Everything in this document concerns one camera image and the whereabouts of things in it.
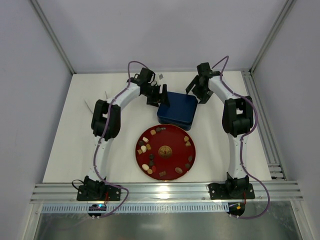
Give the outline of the blue tin lid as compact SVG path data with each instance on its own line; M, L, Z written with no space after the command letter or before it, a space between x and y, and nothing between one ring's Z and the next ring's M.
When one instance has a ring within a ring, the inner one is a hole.
M157 110L159 120L173 121L185 125L192 124L198 106L198 100L193 95L168 92L169 106L160 104Z

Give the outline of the silver metal tongs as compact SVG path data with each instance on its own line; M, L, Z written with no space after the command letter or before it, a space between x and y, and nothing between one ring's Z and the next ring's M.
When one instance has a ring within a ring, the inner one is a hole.
M99 96L95 95L95 96L87 96L83 99L87 109L89 110L89 112L91 114L94 113L94 109L95 109L95 105L96 105L96 102L98 100L103 100L103 101L106 101L108 99L108 95L107 95L107 92L104 91L103 93L100 93Z

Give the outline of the blue chocolate tin box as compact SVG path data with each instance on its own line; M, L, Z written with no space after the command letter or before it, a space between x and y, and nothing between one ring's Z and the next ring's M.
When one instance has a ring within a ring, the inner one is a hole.
M183 122L179 122L179 121L175 121L175 120L171 120L171 119L164 119L161 117L158 117L157 120L160 124L174 125L174 126L177 126L185 131L189 131L192 127L192 124L193 124L192 122L183 123Z

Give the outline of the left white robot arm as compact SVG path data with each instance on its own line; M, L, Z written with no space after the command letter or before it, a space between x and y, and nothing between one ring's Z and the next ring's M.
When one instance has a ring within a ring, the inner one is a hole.
M81 185L77 187L77 201L120 200L123 187L107 182L109 152L121 129L121 111L131 101L143 95L147 105L170 106L167 85L159 85L156 77L152 70L143 67L139 74L128 77L125 88L117 95L96 101L91 120L91 129L96 140L93 163Z

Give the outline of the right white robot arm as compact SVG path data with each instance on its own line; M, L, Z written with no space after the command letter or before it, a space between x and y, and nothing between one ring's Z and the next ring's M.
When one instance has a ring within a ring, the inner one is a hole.
M208 185L211 200L254 199L253 185L246 170L248 135L256 127L254 108L250 96L234 92L220 71L213 71L208 62L199 64L197 75L185 89L192 92L200 104L205 104L212 94L223 103L222 128L229 140L229 167L224 183Z

